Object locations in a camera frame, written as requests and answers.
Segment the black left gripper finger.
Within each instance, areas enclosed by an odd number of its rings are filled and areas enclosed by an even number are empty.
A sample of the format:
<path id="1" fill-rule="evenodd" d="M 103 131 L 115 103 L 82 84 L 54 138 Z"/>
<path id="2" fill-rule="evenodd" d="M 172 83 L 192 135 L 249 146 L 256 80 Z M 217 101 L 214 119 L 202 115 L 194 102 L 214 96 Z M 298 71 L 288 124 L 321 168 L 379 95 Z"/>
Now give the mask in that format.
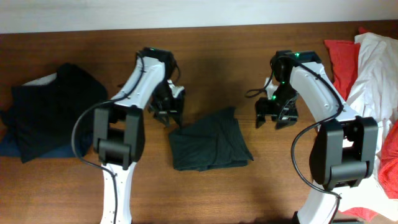
<path id="1" fill-rule="evenodd" d="M 181 113 L 179 112 L 172 113 L 172 118 L 179 126 L 182 126 L 183 117 Z"/>
<path id="2" fill-rule="evenodd" d="M 159 112 L 155 114 L 155 119 L 162 123 L 165 127 L 170 126 L 170 118 L 166 112 Z"/>

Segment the dark green t-shirt white print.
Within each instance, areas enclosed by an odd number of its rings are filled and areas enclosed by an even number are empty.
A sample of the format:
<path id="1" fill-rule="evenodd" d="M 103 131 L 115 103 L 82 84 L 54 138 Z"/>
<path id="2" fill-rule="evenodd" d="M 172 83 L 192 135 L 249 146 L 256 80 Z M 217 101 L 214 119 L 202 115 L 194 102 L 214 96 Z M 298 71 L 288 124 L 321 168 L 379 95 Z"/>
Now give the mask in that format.
<path id="1" fill-rule="evenodd" d="M 253 161 L 234 117 L 235 110 L 235 107 L 223 108 L 172 131 L 169 142 L 174 169 L 203 172 L 244 167 Z"/>

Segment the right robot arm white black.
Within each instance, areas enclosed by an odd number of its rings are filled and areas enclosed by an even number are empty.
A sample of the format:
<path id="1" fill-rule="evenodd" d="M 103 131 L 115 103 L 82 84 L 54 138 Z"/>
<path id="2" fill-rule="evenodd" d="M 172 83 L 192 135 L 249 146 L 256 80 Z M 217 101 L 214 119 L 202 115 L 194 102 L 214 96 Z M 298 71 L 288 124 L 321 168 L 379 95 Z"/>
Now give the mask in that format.
<path id="1" fill-rule="evenodd" d="M 290 156 L 298 176 L 311 188 L 303 207 L 297 210 L 292 223 L 335 223 L 343 194 L 370 178 L 378 125 L 372 117 L 362 117 L 353 110 L 331 83 L 321 59 L 314 51 L 280 50 L 270 60 L 271 77 L 279 82 L 272 89 L 268 80 L 256 101 L 256 127 L 266 118 L 276 129 L 295 124 L 298 120 L 296 101 L 302 97 L 315 122 L 294 138 Z M 299 171 L 295 147 L 309 130 L 317 136 L 309 156 L 312 180 Z"/>

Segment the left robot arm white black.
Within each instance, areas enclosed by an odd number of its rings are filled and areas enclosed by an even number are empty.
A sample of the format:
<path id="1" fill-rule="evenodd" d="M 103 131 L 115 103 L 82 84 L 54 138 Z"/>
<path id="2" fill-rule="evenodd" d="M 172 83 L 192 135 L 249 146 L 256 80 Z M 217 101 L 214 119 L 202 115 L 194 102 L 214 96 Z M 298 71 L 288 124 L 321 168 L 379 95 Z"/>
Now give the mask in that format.
<path id="1" fill-rule="evenodd" d="M 110 104 L 94 110 L 93 146 L 104 178 L 101 224 L 132 222 L 132 177 L 146 140 L 144 110 L 165 126 L 171 119 L 182 125 L 185 89 L 171 79 L 178 69 L 172 52 L 145 47 Z"/>

